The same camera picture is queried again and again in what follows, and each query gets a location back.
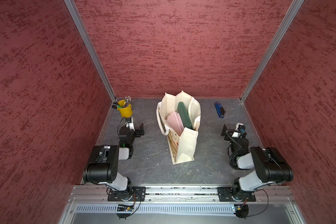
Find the cream floral canvas tote bag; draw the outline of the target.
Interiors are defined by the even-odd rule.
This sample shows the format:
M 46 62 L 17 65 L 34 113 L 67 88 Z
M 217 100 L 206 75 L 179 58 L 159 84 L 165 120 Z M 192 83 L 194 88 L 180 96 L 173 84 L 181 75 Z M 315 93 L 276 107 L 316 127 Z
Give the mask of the cream floral canvas tote bag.
M 200 103 L 183 91 L 175 96 L 165 93 L 157 104 L 156 116 L 173 164 L 193 161 L 201 123 Z

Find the green pencil case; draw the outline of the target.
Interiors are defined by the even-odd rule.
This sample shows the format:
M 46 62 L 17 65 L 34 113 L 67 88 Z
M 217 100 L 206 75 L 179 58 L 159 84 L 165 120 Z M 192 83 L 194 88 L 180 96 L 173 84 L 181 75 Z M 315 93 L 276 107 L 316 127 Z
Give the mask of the green pencil case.
M 178 110 L 178 113 L 180 115 L 183 126 L 193 130 L 193 126 L 192 126 L 192 123 L 190 121 L 189 114 L 188 114 L 187 109 L 185 108 L 185 105 L 184 105 L 183 102 L 178 103 L 177 110 Z

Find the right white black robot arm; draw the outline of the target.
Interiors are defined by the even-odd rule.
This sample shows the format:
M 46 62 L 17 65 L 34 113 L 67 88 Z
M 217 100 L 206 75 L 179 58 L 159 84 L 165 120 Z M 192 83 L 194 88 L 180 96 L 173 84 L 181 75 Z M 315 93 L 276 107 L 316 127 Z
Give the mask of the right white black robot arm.
M 238 177 L 230 187 L 218 187 L 220 201 L 255 202 L 254 193 L 261 187 L 291 182 L 294 173 L 280 152 L 274 147 L 249 147 L 245 126 L 236 128 L 223 126 L 221 136 L 229 142 L 229 164 L 234 170 L 252 170 Z

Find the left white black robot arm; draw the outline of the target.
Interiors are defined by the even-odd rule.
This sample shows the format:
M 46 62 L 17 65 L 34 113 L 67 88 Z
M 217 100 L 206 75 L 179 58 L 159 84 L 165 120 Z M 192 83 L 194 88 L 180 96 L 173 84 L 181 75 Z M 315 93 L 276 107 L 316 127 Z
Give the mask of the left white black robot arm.
M 84 169 L 84 182 L 106 186 L 110 202 L 143 202 L 146 187 L 134 187 L 128 177 L 118 172 L 118 164 L 132 158 L 133 142 L 144 134 L 143 124 L 136 130 L 122 127 L 118 134 L 119 145 L 94 146 Z

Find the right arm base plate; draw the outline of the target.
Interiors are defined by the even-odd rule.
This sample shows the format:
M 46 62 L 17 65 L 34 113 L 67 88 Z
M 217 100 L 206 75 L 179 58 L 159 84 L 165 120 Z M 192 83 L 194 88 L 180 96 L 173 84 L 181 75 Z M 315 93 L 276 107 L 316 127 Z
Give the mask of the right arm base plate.
M 217 187 L 220 202 L 256 202 L 254 192 L 243 191 L 240 188 Z

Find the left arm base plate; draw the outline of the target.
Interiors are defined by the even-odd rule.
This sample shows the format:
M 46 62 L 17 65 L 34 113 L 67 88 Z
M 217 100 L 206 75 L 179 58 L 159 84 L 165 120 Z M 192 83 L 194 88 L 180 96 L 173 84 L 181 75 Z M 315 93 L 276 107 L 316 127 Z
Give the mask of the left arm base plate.
M 124 191 L 110 189 L 108 202 L 143 202 L 145 200 L 146 187 L 133 186 Z

